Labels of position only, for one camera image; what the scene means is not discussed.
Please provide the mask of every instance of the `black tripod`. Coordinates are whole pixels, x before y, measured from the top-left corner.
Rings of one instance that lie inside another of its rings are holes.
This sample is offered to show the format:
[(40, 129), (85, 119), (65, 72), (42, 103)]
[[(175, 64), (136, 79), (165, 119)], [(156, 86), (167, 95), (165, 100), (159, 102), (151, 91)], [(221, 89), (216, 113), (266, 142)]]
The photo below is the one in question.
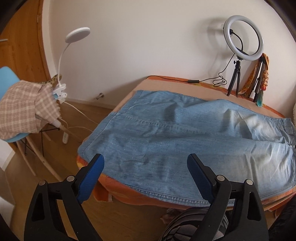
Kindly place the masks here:
[(231, 78), (231, 81), (230, 81), (230, 84), (229, 84), (229, 87), (228, 87), (228, 92), (227, 92), (227, 96), (230, 95), (231, 91), (232, 91), (232, 88), (233, 88), (233, 85), (234, 85), (234, 82), (235, 82), (235, 79), (237, 78), (237, 90), (236, 90), (236, 96), (238, 96), (238, 93), (239, 93), (239, 81), (240, 81), (240, 61), (242, 60), (242, 58), (240, 57), (237, 57), (237, 61), (234, 61), (234, 64), (235, 64), (235, 69), (234, 69), (234, 72), (233, 72), (233, 75), (232, 75), (232, 78)]

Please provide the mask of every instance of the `wooden door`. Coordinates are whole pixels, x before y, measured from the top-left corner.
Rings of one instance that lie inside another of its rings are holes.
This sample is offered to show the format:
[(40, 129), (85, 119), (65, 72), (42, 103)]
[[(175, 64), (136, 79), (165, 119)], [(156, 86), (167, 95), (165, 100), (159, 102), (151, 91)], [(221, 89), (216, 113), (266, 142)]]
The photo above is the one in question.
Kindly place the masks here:
[(10, 67), (21, 80), (49, 80), (42, 41), (43, 0), (28, 0), (14, 14), (0, 39), (0, 67)]

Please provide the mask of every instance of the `checkered fabric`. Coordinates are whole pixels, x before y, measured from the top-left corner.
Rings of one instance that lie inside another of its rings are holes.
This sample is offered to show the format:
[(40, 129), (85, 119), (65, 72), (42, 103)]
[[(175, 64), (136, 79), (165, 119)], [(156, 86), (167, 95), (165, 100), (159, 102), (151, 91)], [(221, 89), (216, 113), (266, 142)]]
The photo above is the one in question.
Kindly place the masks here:
[(0, 101), (0, 139), (8, 140), (19, 133), (38, 133), (59, 116), (51, 84), (21, 80), (12, 85)]

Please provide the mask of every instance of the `blue denim garment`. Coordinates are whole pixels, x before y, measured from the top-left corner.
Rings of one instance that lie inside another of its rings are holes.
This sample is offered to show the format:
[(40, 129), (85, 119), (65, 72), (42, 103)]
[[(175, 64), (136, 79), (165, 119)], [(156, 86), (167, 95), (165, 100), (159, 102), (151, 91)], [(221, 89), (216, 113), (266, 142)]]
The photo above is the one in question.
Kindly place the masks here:
[(263, 200), (296, 185), (295, 144), (290, 119), (263, 116), (227, 100), (137, 91), (78, 153), (87, 162), (102, 154), (106, 175), (149, 197), (205, 207), (187, 169), (189, 154), (230, 181), (252, 179)]

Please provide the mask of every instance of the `metal screw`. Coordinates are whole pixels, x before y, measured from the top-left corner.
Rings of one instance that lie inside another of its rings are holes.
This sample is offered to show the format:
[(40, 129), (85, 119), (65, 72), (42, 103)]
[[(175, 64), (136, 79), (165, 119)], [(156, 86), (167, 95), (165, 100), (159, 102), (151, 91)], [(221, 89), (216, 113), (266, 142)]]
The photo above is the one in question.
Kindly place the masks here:
[(98, 96), (97, 96), (97, 100), (99, 99), (99, 98), (103, 98), (105, 95), (103, 94), (103, 93), (100, 93)]
[(45, 184), (45, 180), (41, 180), (40, 182), (39, 182), (39, 186), (43, 186)]
[(225, 180), (225, 177), (223, 177), (222, 175), (218, 175), (217, 179), (222, 182)]
[(249, 184), (249, 185), (253, 185), (253, 181), (250, 180), (250, 179), (247, 179), (246, 183)]
[(67, 181), (68, 181), (68, 182), (72, 182), (72, 181), (74, 181), (74, 179), (75, 179), (74, 176), (69, 176), (69, 177), (67, 177)]

